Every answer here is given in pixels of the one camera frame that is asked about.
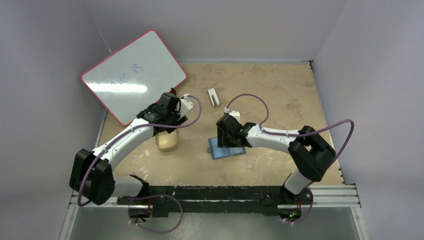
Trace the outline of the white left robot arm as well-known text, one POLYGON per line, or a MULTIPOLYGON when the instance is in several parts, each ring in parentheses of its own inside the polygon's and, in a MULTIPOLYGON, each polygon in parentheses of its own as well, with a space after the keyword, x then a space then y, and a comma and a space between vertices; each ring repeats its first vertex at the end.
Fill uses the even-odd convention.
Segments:
POLYGON ((116 177, 114 170, 119 163, 139 145, 159 133, 172 133, 187 128, 198 121, 187 123, 187 113, 202 104, 198 97, 185 94, 178 97, 165 92, 158 102, 142 110, 120 133, 106 143, 92 149, 79 150, 74 158, 69 186, 77 192, 77 205, 104 204, 111 197, 130 198, 138 205, 149 199, 149 184, 142 178, 130 174, 116 177))

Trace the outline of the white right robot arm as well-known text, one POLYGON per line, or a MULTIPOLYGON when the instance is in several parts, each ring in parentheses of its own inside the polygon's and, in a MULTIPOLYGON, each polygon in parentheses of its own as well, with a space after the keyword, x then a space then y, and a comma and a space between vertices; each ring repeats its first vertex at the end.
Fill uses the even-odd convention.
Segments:
POLYGON ((320 182, 336 157, 335 150, 311 126, 300 130, 260 128, 253 122, 241 124, 231 113, 225 113, 216 126, 219 148, 266 148, 291 156, 296 170, 280 191, 282 200, 288 204, 298 200, 307 186, 320 182))

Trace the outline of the blue card holder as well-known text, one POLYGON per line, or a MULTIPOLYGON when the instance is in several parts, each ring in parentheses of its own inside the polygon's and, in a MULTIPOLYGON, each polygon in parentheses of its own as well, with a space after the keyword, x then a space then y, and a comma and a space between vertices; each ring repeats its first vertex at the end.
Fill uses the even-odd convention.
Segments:
POLYGON ((208 144, 207 152, 213 160, 244 155, 246 153, 244 147, 218 147, 217 137, 209 138, 208 144))

